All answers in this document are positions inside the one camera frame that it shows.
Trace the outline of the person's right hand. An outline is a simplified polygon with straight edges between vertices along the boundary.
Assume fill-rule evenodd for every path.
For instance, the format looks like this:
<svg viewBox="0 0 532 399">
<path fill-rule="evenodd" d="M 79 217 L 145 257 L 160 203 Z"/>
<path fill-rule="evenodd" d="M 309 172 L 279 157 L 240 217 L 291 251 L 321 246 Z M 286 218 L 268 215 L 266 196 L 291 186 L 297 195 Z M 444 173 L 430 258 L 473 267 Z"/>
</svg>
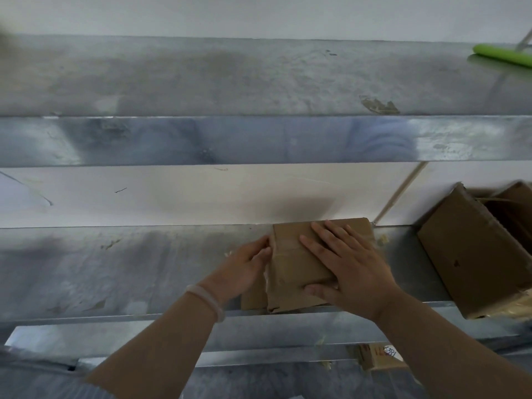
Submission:
<svg viewBox="0 0 532 399">
<path fill-rule="evenodd" d="M 357 260 L 352 246 L 355 230 L 350 226 L 336 226 L 340 228 L 337 236 L 342 231 L 346 232 L 342 239 L 349 246 L 347 255 L 336 255 L 326 244 L 323 246 L 304 235 L 300 236 L 300 242 L 336 276 L 336 283 L 339 285 L 339 303 L 336 307 L 377 321 L 392 302 L 402 297 L 403 291 L 395 282 L 382 256 L 380 260 Z"/>
</svg>

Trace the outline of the person's left hand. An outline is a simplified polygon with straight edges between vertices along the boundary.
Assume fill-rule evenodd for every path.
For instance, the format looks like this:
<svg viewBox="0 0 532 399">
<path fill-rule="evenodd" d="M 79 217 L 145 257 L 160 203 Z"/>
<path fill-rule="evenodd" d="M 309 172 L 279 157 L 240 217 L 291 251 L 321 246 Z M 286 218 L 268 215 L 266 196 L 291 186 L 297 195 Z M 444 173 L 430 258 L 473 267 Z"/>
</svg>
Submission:
<svg viewBox="0 0 532 399">
<path fill-rule="evenodd" d="M 239 257 L 238 249 L 213 273 L 198 283 L 221 307 L 248 291 L 256 279 L 263 275 L 265 267 L 271 261 L 272 249 L 271 257 Z"/>
</svg>

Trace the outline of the small brown cardboard box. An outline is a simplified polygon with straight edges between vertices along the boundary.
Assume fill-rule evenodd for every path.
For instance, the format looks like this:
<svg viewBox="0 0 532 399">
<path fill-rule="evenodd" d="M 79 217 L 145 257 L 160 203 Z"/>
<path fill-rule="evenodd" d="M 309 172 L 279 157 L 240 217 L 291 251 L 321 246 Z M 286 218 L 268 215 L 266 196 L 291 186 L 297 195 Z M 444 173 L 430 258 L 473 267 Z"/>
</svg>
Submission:
<svg viewBox="0 0 532 399">
<path fill-rule="evenodd" d="M 334 285 L 336 278 L 300 242 L 304 235 L 324 246 L 310 222 L 274 224 L 270 234 L 272 258 L 263 275 L 241 296 L 241 310 L 284 313 L 328 303 L 304 292 L 309 284 Z"/>
</svg>

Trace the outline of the person's left forearm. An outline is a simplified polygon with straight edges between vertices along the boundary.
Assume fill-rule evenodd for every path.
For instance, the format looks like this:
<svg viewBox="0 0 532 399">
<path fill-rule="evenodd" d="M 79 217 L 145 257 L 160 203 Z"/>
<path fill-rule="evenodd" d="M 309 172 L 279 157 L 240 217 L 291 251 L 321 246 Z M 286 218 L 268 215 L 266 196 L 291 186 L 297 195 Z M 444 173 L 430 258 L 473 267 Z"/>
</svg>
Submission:
<svg viewBox="0 0 532 399">
<path fill-rule="evenodd" d="M 175 399 L 185 388 L 222 307 L 198 285 L 109 356 L 84 382 L 116 399 Z"/>
</svg>

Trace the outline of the person's right forearm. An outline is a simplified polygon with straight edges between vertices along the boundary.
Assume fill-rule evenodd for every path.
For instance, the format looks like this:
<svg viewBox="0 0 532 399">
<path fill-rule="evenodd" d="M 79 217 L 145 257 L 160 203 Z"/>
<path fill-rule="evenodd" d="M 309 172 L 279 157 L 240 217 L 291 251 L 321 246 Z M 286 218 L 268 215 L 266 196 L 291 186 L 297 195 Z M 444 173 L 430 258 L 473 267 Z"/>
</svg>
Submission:
<svg viewBox="0 0 532 399">
<path fill-rule="evenodd" d="M 532 375 L 399 288 L 374 322 L 433 399 L 532 399 Z"/>
</svg>

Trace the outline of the beige pole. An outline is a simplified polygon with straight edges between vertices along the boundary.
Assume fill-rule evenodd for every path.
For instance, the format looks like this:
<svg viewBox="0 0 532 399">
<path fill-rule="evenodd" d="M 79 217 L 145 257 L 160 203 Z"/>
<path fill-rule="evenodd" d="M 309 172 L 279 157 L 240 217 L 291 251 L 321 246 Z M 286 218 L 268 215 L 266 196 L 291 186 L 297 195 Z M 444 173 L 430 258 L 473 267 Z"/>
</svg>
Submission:
<svg viewBox="0 0 532 399">
<path fill-rule="evenodd" d="M 394 207 L 394 205 L 399 201 L 401 196 L 408 190 L 409 186 L 416 180 L 416 178 L 423 172 L 427 167 L 428 161 L 419 162 L 416 167 L 409 173 L 409 175 L 404 179 L 404 181 L 398 186 L 394 194 L 384 205 L 379 214 L 372 221 L 372 225 L 375 227 L 382 220 L 382 218 L 389 213 L 389 211 Z"/>
</svg>

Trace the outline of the cardboard piece with white label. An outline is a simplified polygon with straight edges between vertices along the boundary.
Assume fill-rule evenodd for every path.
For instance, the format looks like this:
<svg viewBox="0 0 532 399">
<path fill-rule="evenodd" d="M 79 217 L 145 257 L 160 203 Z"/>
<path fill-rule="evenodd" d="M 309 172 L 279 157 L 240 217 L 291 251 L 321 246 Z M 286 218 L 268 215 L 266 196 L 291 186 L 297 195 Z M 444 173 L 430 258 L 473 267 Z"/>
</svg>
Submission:
<svg viewBox="0 0 532 399">
<path fill-rule="evenodd" d="M 347 346 L 346 349 L 366 372 L 409 369 L 402 356 L 389 342 L 355 344 Z"/>
</svg>

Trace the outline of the galvanized metal shelf board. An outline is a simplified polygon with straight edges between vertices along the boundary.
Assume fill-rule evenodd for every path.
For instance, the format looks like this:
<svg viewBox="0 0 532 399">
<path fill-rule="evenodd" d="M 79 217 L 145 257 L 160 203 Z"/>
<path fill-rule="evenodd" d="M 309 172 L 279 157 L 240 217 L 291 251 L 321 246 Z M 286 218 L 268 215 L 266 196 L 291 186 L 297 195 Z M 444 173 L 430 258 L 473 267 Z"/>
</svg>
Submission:
<svg viewBox="0 0 532 399">
<path fill-rule="evenodd" d="M 532 70 L 470 44 L 0 38 L 0 167 L 481 160 L 532 160 Z"/>
<path fill-rule="evenodd" d="M 266 224 L 0 229 L 0 328 L 7 344 L 52 357 L 107 356 L 166 311 Z M 268 314 L 226 308 L 207 352 L 263 353 L 384 341 L 376 325 L 333 307 Z"/>
<path fill-rule="evenodd" d="M 196 368 L 175 399 L 429 399 L 408 369 L 365 372 L 355 361 Z"/>
</svg>

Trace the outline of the large brown cardboard box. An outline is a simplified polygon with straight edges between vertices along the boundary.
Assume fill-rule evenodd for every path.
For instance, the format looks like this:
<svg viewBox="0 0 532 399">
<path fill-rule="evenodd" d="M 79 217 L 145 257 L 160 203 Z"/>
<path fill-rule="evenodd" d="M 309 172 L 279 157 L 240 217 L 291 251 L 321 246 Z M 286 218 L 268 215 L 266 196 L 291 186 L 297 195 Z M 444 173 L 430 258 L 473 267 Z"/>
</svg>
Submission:
<svg viewBox="0 0 532 399">
<path fill-rule="evenodd" d="M 461 183 L 418 238 L 462 316 L 532 319 L 532 256 Z"/>
</svg>

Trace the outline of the torn brown tape scrap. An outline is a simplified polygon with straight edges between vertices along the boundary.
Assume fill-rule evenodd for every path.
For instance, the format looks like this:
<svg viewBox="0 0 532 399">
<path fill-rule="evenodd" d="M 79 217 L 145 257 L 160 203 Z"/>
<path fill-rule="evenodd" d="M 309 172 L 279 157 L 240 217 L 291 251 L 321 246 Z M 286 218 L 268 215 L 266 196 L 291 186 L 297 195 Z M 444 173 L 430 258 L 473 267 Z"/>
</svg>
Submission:
<svg viewBox="0 0 532 399">
<path fill-rule="evenodd" d="M 400 115 L 400 110 L 392 101 L 383 103 L 377 98 L 368 95 L 359 95 L 360 102 L 369 112 L 377 115 Z"/>
</svg>

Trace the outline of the open brown cardboard box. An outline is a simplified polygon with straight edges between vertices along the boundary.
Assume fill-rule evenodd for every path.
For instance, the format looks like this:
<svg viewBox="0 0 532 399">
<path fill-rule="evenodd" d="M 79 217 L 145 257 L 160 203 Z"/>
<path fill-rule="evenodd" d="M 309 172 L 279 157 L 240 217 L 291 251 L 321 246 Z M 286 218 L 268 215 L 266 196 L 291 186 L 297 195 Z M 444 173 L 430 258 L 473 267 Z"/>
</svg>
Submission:
<svg viewBox="0 0 532 399">
<path fill-rule="evenodd" d="M 515 181 L 489 197 L 478 198 L 532 256 L 532 183 Z"/>
</svg>

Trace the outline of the green broom head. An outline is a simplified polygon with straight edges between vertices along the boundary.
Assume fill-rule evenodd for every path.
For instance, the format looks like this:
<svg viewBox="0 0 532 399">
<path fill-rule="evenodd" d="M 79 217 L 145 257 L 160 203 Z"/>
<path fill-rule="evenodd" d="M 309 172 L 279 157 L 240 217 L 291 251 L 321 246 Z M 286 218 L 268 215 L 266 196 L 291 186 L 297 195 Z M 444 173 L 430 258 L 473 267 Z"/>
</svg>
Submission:
<svg viewBox="0 0 532 399">
<path fill-rule="evenodd" d="M 518 51 L 489 44 L 478 44 L 473 46 L 472 51 L 476 55 L 492 60 L 532 68 L 532 53 L 527 53 L 522 50 Z"/>
</svg>

